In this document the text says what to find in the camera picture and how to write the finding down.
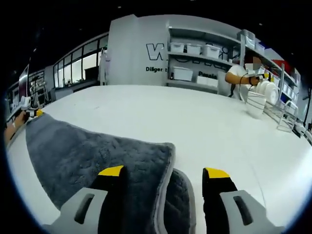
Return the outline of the person's left hand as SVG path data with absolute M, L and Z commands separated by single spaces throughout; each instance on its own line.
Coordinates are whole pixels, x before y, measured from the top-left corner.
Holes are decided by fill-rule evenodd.
M 29 115 L 27 112 L 21 112 L 16 118 L 15 118 L 15 125 L 16 127 L 22 126 L 29 118 Z

